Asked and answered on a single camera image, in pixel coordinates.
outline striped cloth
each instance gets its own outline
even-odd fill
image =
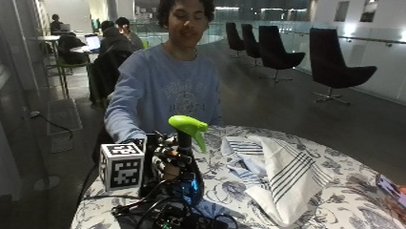
[[[307,211],[307,203],[334,173],[292,145],[275,138],[226,136],[223,155],[232,156],[227,167],[243,180],[246,194],[282,227]]]

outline floral tablecloth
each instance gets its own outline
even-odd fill
[[[207,153],[194,153],[205,186],[199,209],[206,216],[228,214],[235,218],[238,228],[279,228],[244,194],[243,181],[226,167],[230,157],[221,155],[221,142],[222,137],[227,135],[262,135],[280,139],[335,173],[334,181],[311,198],[308,211],[287,228],[406,228],[406,224],[398,220],[395,212],[387,207],[382,193],[378,192],[376,172],[359,161],[295,135],[236,126],[210,127],[203,134]],[[135,200],[137,189],[105,192],[97,178],[79,203],[70,228],[133,228],[134,221],[129,219],[118,223],[110,210],[113,206],[129,204]]]

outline spray nozzle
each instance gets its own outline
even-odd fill
[[[205,153],[205,144],[202,132],[206,132],[206,123],[186,115],[174,115],[169,118],[169,124],[178,130],[193,137]]]

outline white cube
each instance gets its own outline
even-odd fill
[[[105,191],[141,186],[143,157],[134,143],[101,144],[98,175]]]

